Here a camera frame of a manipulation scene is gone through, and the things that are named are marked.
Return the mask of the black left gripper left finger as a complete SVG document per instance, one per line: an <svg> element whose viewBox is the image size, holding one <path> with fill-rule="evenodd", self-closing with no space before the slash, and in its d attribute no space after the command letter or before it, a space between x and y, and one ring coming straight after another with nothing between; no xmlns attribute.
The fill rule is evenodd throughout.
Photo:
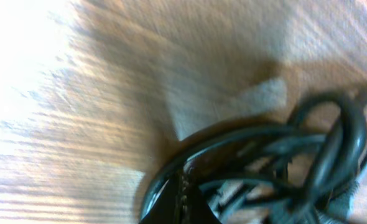
<svg viewBox="0 0 367 224"><path fill-rule="evenodd" d="M145 206L139 224L173 224L179 185L178 178L169 179L158 198L151 198L152 205Z"/></svg>

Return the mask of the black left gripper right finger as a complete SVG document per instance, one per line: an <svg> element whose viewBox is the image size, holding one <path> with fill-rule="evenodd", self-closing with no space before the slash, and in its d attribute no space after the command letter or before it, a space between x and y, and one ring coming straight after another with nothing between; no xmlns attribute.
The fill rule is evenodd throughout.
<svg viewBox="0 0 367 224"><path fill-rule="evenodd" d="M187 180L183 181L183 224L221 224L200 188Z"/></svg>

